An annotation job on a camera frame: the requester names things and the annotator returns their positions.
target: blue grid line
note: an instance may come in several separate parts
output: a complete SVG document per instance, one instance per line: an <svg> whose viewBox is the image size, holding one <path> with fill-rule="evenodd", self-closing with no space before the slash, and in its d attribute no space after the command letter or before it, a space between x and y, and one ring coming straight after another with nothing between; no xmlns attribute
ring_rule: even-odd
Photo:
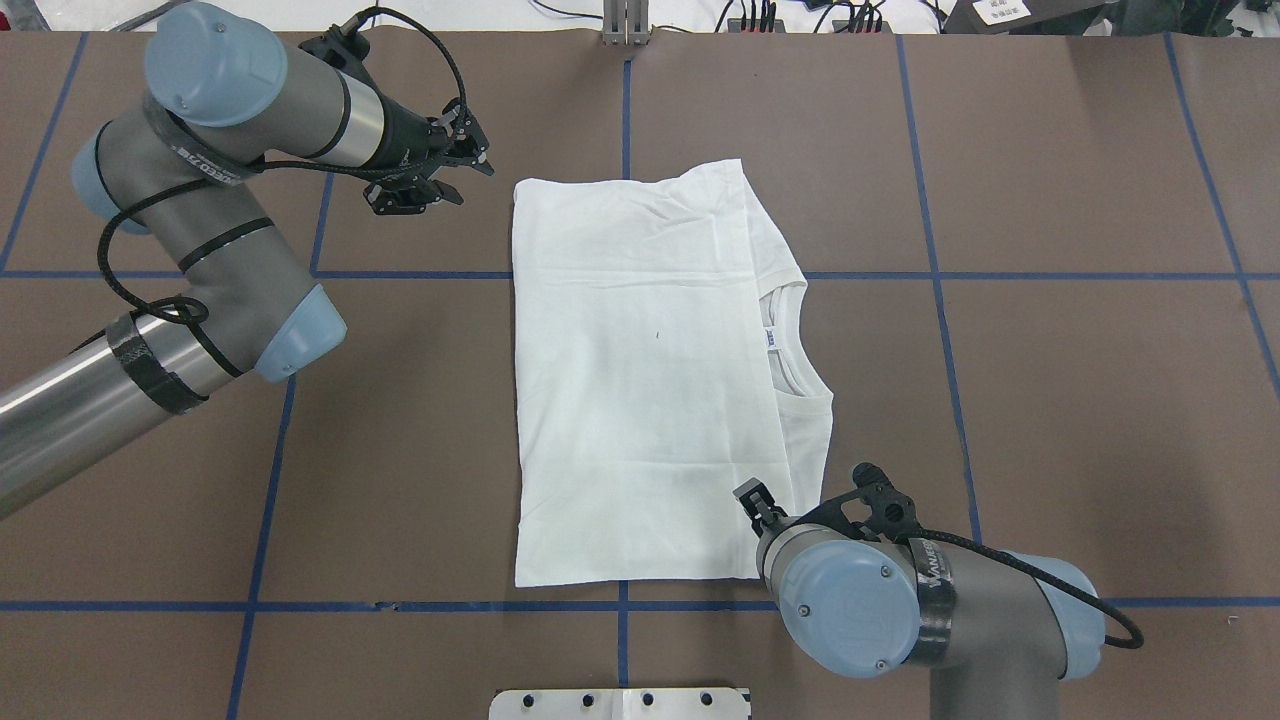
<svg viewBox="0 0 1280 720"><path fill-rule="evenodd" d="M776 611L772 600L636 600L631 612L760 612Z"/></svg>
<svg viewBox="0 0 1280 720"><path fill-rule="evenodd" d="M1280 607L1280 596L1105 597L1117 607ZM252 612L260 614L502 614L502 612L618 612L612 600L526 601L150 601L150 600L0 600L0 612ZM628 600L634 612L774 612L768 600Z"/></svg>
<svg viewBox="0 0 1280 720"><path fill-rule="evenodd" d="M631 60L622 63L622 179L631 179Z"/></svg>
<svg viewBox="0 0 1280 720"><path fill-rule="evenodd" d="M631 60L622 63L622 179L631 179ZM627 606L631 602L631 583L618 582L618 687L631 684L631 616Z"/></svg>
<svg viewBox="0 0 1280 720"><path fill-rule="evenodd" d="M127 279L182 279L178 270L116 270ZM319 279L421 279L421 281L509 281L511 270L314 270ZM97 270L0 270L13 279L101 279ZM810 270L810 281L1071 281L1071 282L1236 282L1235 273L1084 273L1084 272L982 272L982 270ZM1280 281L1280 273L1244 273L1248 281Z"/></svg>
<svg viewBox="0 0 1280 720"><path fill-rule="evenodd" d="M329 224L329 199L333 196L333 173L324 174L324 192L320 193L320 213L316 214L316 234L311 242L311 274L320 268L320 251L324 249L324 229Z"/></svg>
<svg viewBox="0 0 1280 720"><path fill-rule="evenodd" d="M0 600L0 612L244 612L247 602L151 600Z"/></svg>
<svg viewBox="0 0 1280 720"><path fill-rule="evenodd" d="M1280 607L1280 596L1224 597L1114 597L1116 607Z"/></svg>
<svg viewBox="0 0 1280 720"><path fill-rule="evenodd" d="M271 519L275 515L275 496L280 484L280 469L284 465L284 438L289 432L293 415L293 396L297 392L296 377L289 377L284 389L284 407L280 410L280 428L275 436L275 456L271 459L271 475L266 484L266 502L262 506L262 524L257 533L257 551L253 555L253 574L250 578L248 607L244 610L244 623L241 626L239 651L236 656L236 673L232 675L232 692L227 702L227 720L236 720L239 712L241 691L244 687L244 670L248 666L248 651L253 641L253 620L259 591L262 587L262 566L266 564L266 547L271 536Z"/></svg>
<svg viewBox="0 0 1280 720"><path fill-rule="evenodd" d="M178 270L115 270L115 277L123 279L180 279ZM49 279L49 281L99 281L102 273L97 270L3 270L0 278Z"/></svg>
<svg viewBox="0 0 1280 720"><path fill-rule="evenodd" d="M1165 53L1169 55L1169 69L1174 76L1174 88L1178 90L1178 104L1183 110L1183 120L1187 123L1187 135L1190 136L1192 150L1196 151L1196 161L1199 163L1201 174L1204 177L1204 187L1208 190L1208 199L1213 204L1213 215L1217 217L1217 225L1222 231L1222 240L1226 242L1226 251L1231 256L1231 268L1240 283L1240 292L1244 295L1244 305L1249 310L1249 322L1253 324L1253 334L1258 340L1262 351L1262 361L1266 363L1267 373L1271 375L1271 389L1276 400L1280 400L1280 372L1276 372L1275 356L1271 354L1271 345L1267 342L1267 333L1262 328L1262 319L1258 316L1257 305L1253 302L1253 293L1249 291L1249 281L1244 275L1244 265L1240 263L1240 252L1235 247L1235 238L1231 236L1231 225L1226 222L1226 211L1222 210L1222 200L1217 195L1217 183L1213 182L1213 173L1208 169L1208 159L1204 158L1204 149L1199 142L1199 133L1196 131L1196 120L1192 118L1192 108L1187 101L1187 91L1183 87L1183 74L1178 68L1178 53L1174 50L1174 36L1165 33Z"/></svg>
<svg viewBox="0 0 1280 720"><path fill-rule="evenodd" d="M338 281L509 281L511 270L316 270Z"/></svg>
<svg viewBox="0 0 1280 720"><path fill-rule="evenodd" d="M956 380L955 354L951 351L951 328L947 324L946 301L942 297L942 274L938 266L938 249L933 241L933 217L929 214L929 196L924 186L924 163L920 159L920 138L915 127L915 108L911 102L911 79L906 69L906 45L902 36L897 42L897 68L902 79L902 104L906 109L906 131L911 138L911 163L915 165L915 188L920 199L920 219L924 223L924 247L929 254L929 273L933 275L933 305L938 314L942 334L942 360L947 366L947 387L951 389L951 415L960 437L960 456L964 462L964 484L969 495L969 529L975 542L982 542L982 521L978 515L978 491L973 483L973 464L969 461L969 436L964 427L964 407L960 405L960 383Z"/></svg>
<svg viewBox="0 0 1280 720"><path fill-rule="evenodd" d="M631 687L631 583L618 582L618 687Z"/></svg>
<svg viewBox="0 0 1280 720"><path fill-rule="evenodd" d="M9 234L0 247L0 270L9 263L9 255L18 240L18 228L22 227L22 217L27 214L27 202L31 201L31 192L36 188L36 179L40 177L40 167L45 164L45 152L49 151L49 142L54 138L54 128L58 127L58 118L63 114L63 105L72 90L72 79L79 69L81 55L84 54L84 45L88 44L88 33L82 32L79 42L76 44L76 54L72 55L72 64L67 68L67 77L63 79L63 88L58 92L58 101L54 102L54 111L49 115L49 124L45 126L45 136L40 140L40 149L36 150L36 160L31 164L31 173L27 174L27 184L22 188L22 197L18 199L18 208L13 213L13 223L9 224Z"/></svg>

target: cable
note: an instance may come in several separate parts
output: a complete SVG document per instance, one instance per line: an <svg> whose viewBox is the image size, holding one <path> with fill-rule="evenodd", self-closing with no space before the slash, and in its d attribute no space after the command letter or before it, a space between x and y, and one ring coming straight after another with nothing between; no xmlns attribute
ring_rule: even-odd
<svg viewBox="0 0 1280 720"><path fill-rule="evenodd" d="M1098 610L1100 612L1111 616L1111 619L1119 623L1120 626L1123 626L1129 633L1128 638L1116 638L1112 635L1106 635L1103 642L1106 642L1111 647L1119 647L1124 650L1138 650L1146 642L1146 638L1143 637L1142 630L1138 628L1138 624L1130 620L1129 616L1121 612L1116 606L1111 605L1105 600L1093 597L1092 594L1073 585L1071 583L1068 583L1062 578L1046 573L1044 570L1041 570L1039 568L1029 562L1024 562L1007 552L992 550L979 542L974 542L961 536L943 533L941 530L925 530L923 528L918 530L905 530L902 533L899 533L899 536L893 538L893 542L899 542L905 538L922 538L936 542L945 542L947 544L954 544L956 547L963 547L968 551L977 552L978 555L987 557L988 560L995 560L996 562L1000 562L1001 565L1007 565L1009 568L1012 568L1019 573L1025 573L1047 585L1051 585L1053 588L1065 592L1066 594L1074 597L1075 600L1079 600L1080 602L1088 605L1089 607L1093 607L1094 610Z"/></svg>
<svg viewBox="0 0 1280 720"><path fill-rule="evenodd" d="M573 13L573 12L570 12L570 10L561 10L559 8L552 8L550 5L548 5L545 3L541 3L540 0L529 0L529 1L532 3L534 5L538 5L539 8L541 8L544 10L550 10L553 13L559 13L559 14L567 17L567 18L588 18L588 19L591 19L591 20L603 20L604 19L604 15L593 15L591 13Z"/></svg>
<svg viewBox="0 0 1280 720"><path fill-rule="evenodd" d="M530 0L530 1L541 5L541 3L538 3L538 0ZM453 73L453 81L458 85L458 104L462 105L463 110L467 109L467 88L462 83L462 70L458 69L458 64L453 60L453 55L449 54L449 49L444 46L444 42L442 42L440 38L436 37L434 32L426 29L426 26L424 26L422 23L415 20L413 18L406 15L404 13L401 13L399 10L393 10L392 8L381 8L381 6L365 8L357 14L360 15L360 18L362 18L360 23L361 26L372 19L375 15L389 15L426 36L426 38L430 40L433 45L435 45L436 50L440 51L440 55L444 58L444 61L449 64L449 72Z"/></svg>
<svg viewBox="0 0 1280 720"><path fill-rule="evenodd" d="M106 281L106 287L111 288L111 292L120 296L122 300L132 305L136 310L141 310L147 315L160 318L161 320L169 320L170 323L177 323L179 325L198 325L209 319L209 306L195 297L182 297L180 295L174 295L170 297L163 297L154 302L147 302L137 295L133 295L115 277L115 272L111 270L109 254L111 251L111 237L115 234L115 229L119 228L124 220L128 220L134 214L141 213L157 202L164 202L170 197L177 197L193 190L200 190L201 187L211 187L212 184L214 183L207 178L175 184L168 190L161 190L150 197L138 200L133 205L129 205L124 210L116 213L115 217L106 222L106 225L102 228L102 234L97 240L97 269L102 273L102 279ZM92 342L93 340L96 338L90 338L88 342Z"/></svg>
<svg viewBox="0 0 1280 720"><path fill-rule="evenodd" d="M724 9L721 10L721 18L718 20L716 20L716 29L713 29L712 32L719 32L721 26L724 24L724 18L728 15L728 9L732 8L732 6L733 6L733 0L728 0L728 3L724 3ZM746 5L745 4L742 5L742 19L744 20L746 19Z"/></svg>
<svg viewBox="0 0 1280 720"><path fill-rule="evenodd" d="M827 9L823 10L822 15L818 18L818 24L813 26L813 32L815 35L819 29L822 29L822 23L827 20L827 15L829 15L832 10L840 6L849 8L849 24L854 23L854 4L850 3L849 0L836 0L836 3L827 5Z"/></svg>
<svg viewBox="0 0 1280 720"><path fill-rule="evenodd" d="M942 20L947 19L946 12L938 5L938 0L920 0L924 6L933 10L933 19L938 20L938 35L942 35Z"/></svg>

